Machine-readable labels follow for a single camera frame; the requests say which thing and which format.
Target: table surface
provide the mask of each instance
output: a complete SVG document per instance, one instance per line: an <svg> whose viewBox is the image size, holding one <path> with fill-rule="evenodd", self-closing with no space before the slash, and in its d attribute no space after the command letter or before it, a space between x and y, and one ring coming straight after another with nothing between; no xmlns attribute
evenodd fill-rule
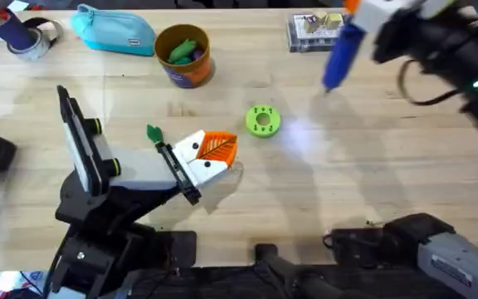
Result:
<svg viewBox="0 0 478 299"><path fill-rule="evenodd" d="M110 145L153 150L148 123L171 143L200 129L238 135L232 171L202 191L199 205L178 196L141 219L196 231L198 266L251 263L257 243L276 243L294 262L332 262L324 232L418 212L445 220L478 246L478 130L457 112L460 98L409 105L395 82L403 59L376 66L368 41L344 86L325 95L327 54L287 51L291 10L134 12L156 32L180 22L204 28L215 76L183 90L153 57L92 51L69 29L72 12L22 14L67 29L39 61L19 61L0 43L0 136L19 148L0 184L0 270L47 269L67 229L54 218L72 169L59 84L85 115L102 119ZM408 82L418 99L450 89L416 71ZM255 104L282 114L273 138L246 132L243 119Z"/></svg>

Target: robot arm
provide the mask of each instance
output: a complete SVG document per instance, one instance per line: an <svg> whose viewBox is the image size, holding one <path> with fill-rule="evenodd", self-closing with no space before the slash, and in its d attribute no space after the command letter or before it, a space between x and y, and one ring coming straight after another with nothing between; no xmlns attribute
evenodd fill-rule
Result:
<svg viewBox="0 0 478 299"><path fill-rule="evenodd" d="M351 25L375 35L373 59L377 63L411 57L421 65L424 74L437 75L454 86L449 95L464 95L466 105L461 112L478 125L478 24L474 24L473 17L446 0L363 0L351 8ZM339 44L348 42L341 36L334 52ZM341 72L337 67L350 63L330 60L326 74ZM398 81L406 96L402 73ZM433 105L446 98L412 103Z"/></svg>
<svg viewBox="0 0 478 299"><path fill-rule="evenodd" d="M340 265L410 265L466 298L478 298L478 248L429 214L409 215L383 228L335 229L324 241Z"/></svg>

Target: cable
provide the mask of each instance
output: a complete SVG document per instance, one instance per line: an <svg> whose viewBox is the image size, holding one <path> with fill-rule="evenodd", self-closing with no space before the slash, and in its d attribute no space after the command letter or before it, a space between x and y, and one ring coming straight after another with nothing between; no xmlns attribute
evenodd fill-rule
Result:
<svg viewBox="0 0 478 299"><path fill-rule="evenodd" d="M32 281L29 279L29 277L27 277L27 275L25 275L25 273L23 273L23 271L20 271L20 274L22 274L22 277L23 277L32 287L34 287L34 289L37 290L37 292L43 297L43 292L40 291L40 288L39 288L36 284L32 283Z"/></svg>
<svg viewBox="0 0 478 299"><path fill-rule="evenodd" d="M409 61L405 61L402 65L402 67L399 69L398 73L398 89L399 92L402 94L403 98L407 100L409 103L413 105L419 105L419 106L429 106L429 105L436 105L438 103L443 102L444 100L447 100L451 98L452 96L456 96L461 93L461 90L455 89L452 91L448 91L444 93L441 96L437 96L434 99L431 100L424 100L424 101L419 101L419 100L414 100L407 92L407 87L405 87L405 75L407 74L408 67L411 65L411 63L417 62L414 59L411 59Z"/></svg>
<svg viewBox="0 0 478 299"><path fill-rule="evenodd" d="M158 289L159 286L161 286L165 281L167 281L167 279L169 278L169 276L171 275L171 272L170 271L167 271L167 273L165 273L165 275L163 275L162 279L160 279L158 282L156 282L154 284L154 288L152 289L152 291L150 291L150 293L145 297L145 299L149 299L155 292L156 290Z"/></svg>

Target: black mount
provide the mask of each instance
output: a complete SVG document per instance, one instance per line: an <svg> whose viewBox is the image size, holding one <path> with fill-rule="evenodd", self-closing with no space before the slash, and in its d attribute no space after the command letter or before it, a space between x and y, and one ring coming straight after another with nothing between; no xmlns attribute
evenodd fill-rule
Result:
<svg viewBox="0 0 478 299"><path fill-rule="evenodd" d="M73 171L61 187L56 211L56 219L71 226L55 256L51 289L69 287L91 299L119 288L133 270L191 267L195 232L157 232L135 223L179 193L179 187L136 191L111 186L107 194L93 197Z"/></svg>
<svg viewBox="0 0 478 299"><path fill-rule="evenodd" d="M418 247L439 233L455 233L455 229L427 213L416 213L383 228L334 229L324 237L324 245L344 267L417 267Z"/></svg>

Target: cup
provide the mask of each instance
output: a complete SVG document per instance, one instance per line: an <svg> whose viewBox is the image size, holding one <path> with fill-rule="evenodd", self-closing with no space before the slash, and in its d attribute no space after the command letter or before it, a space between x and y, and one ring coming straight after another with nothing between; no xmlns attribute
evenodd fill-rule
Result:
<svg viewBox="0 0 478 299"><path fill-rule="evenodd" d="M197 49L202 51L200 58L184 65L168 63L171 51L187 39L197 42ZM199 27L178 24L163 30L154 41L154 50L159 63L178 87L200 86L211 73L209 39L205 31Z"/></svg>

